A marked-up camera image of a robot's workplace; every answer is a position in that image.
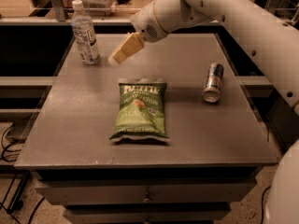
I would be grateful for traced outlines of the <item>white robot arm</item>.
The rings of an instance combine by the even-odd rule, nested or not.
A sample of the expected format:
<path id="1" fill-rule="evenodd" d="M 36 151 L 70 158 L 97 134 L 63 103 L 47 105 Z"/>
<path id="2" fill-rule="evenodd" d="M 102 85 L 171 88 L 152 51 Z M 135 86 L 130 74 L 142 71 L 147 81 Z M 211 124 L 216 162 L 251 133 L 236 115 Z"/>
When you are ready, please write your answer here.
<path id="1" fill-rule="evenodd" d="M 218 21 L 299 114 L 299 31 L 250 0 L 155 0 L 130 18 L 135 32 L 108 58 L 119 65 L 180 28 Z"/>

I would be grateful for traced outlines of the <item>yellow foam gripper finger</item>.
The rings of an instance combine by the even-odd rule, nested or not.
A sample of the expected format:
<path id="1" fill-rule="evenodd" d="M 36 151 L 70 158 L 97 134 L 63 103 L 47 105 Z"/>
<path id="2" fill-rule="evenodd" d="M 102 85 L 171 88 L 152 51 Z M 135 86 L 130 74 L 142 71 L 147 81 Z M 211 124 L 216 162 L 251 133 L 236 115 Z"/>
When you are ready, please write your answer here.
<path id="1" fill-rule="evenodd" d="M 144 48 L 145 39 L 138 33 L 130 33 L 125 39 L 112 51 L 108 58 L 108 62 L 112 66 L 118 66 L 127 58 L 138 53 Z"/>

